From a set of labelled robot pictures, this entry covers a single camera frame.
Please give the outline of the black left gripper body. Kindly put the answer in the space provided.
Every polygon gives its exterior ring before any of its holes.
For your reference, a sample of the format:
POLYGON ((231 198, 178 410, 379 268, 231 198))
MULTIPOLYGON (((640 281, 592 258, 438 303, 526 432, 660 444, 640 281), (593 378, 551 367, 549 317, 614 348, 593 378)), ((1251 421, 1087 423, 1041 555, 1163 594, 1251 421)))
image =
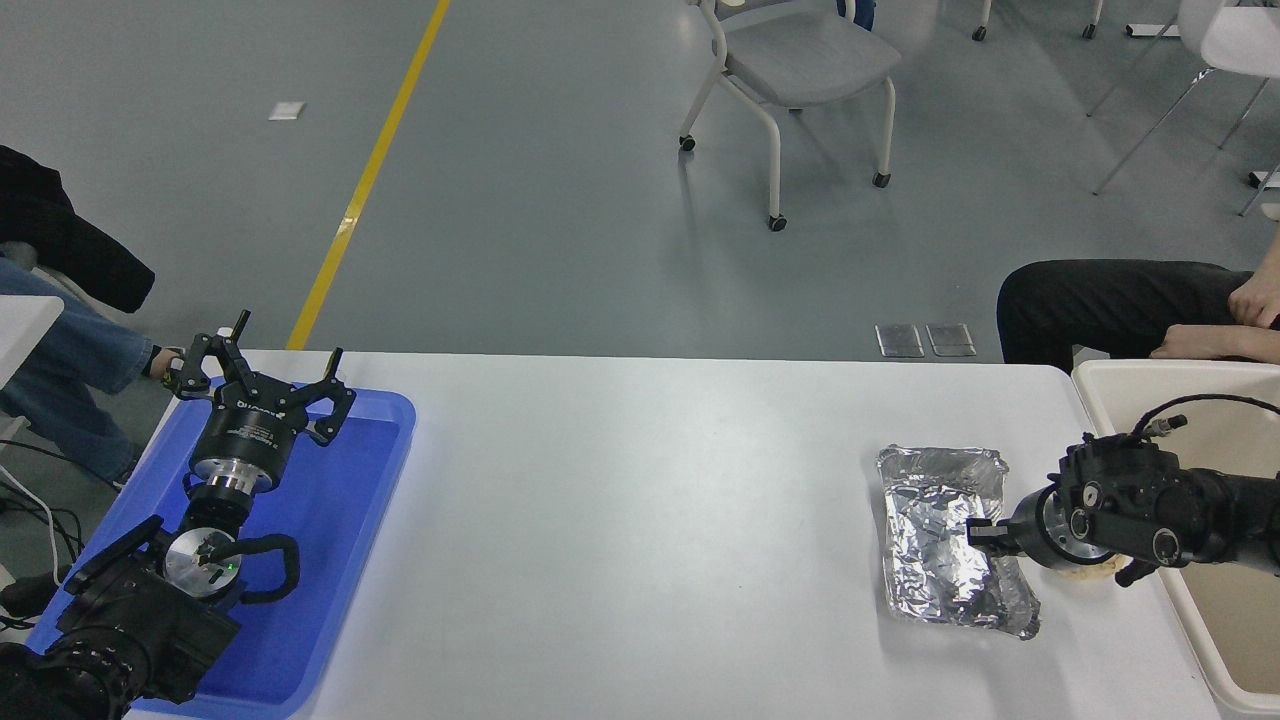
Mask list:
POLYGON ((243 380, 225 380, 212 397, 212 411, 189 460, 198 475, 211 475, 232 461, 257 468, 261 475, 282 475, 306 413, 283 407, 292 383, 265 375, 252 396, 243 380))

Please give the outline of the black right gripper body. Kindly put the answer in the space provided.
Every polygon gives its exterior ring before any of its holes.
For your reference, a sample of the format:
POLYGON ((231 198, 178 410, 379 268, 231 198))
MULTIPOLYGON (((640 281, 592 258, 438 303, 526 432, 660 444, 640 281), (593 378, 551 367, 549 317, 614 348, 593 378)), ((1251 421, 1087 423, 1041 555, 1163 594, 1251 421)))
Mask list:
POLYGON ((1015 553, 1025 556, 1043 568, 1052 566, 1052 553, 1046 544, 1043 519, 1044 503, 1051 495, 1051 488, 1029 493, 1007 519, 1009 538, 1018 547, 1015 553))

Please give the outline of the person's hand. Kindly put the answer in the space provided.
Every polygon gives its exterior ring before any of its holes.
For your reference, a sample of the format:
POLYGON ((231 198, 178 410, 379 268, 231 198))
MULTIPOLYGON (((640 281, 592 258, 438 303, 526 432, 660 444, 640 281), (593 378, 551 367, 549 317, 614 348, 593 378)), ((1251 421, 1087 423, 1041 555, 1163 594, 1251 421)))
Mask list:
POLYGON ((1275 263, 1260 265, 1240 287, 1228 296, 1228 307, 1240 325, 1277 329, 1279 319, 1279 266, 1275 263))
POLYGON ((1279 364, 1279 332, 1252 325, 1169 327, 1152 359, 1236 360, 1279 364))

